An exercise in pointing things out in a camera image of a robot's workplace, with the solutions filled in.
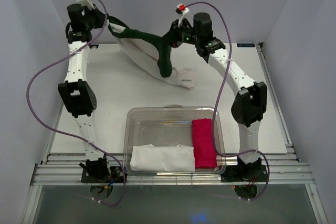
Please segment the white and green t-shirt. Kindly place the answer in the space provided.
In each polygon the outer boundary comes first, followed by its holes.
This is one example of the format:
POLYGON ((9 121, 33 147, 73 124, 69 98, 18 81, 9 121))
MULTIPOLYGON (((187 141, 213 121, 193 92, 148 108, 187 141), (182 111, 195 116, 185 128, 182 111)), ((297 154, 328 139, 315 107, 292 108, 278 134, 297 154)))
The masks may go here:
POLYGON ((113 16, 109 16, 108 21, 108 29, 117 44, 144 71, 172 86, 193 88, 194 70, 173 67, 170 60, 172 48, 163 43, 160 36, 129 28, 113 16))

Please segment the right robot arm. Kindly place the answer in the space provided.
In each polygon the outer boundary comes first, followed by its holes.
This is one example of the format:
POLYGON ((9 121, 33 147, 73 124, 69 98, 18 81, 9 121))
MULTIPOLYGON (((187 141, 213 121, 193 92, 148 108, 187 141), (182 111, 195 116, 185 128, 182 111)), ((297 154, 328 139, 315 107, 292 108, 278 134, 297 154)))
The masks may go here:
POLYGON ((231 60, 231 50, 213 35, 212 20, 208 13, 197 13, 191 24, 186 15, 188 9, 176 12, 179 18, 172 22, 163 40, 177 48, 186 43, 195 46, 197 54, 214 68, 228 84, 235 96, 231 113, 239 128, 239 152, 237 165, 222 173, 223 181, 250 180, 266 182, 269 165, 258 150, 259 127, 267 107, 267 86, 256 82, 231 60))

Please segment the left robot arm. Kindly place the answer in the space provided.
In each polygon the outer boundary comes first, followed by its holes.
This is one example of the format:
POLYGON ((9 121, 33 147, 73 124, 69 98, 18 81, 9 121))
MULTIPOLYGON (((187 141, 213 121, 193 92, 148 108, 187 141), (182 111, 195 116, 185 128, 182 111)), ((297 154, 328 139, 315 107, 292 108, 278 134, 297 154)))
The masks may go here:
POLYGON ((85 139, 86 161, 80 166, 89 177, 105 182, 111 177, 111 168, 106 154, 92 146, 98 139, 94 121, 97 98, 87 82, 88 42, 92 41, 91 31, 103 27, 105 16, 96 8, 90 9, 81 4, 69 5, 67 12, 70 22, 65 32, 71 57, 65 80, 58 85, 58 92, 65 108, 74 117, 80 136, 85 139))

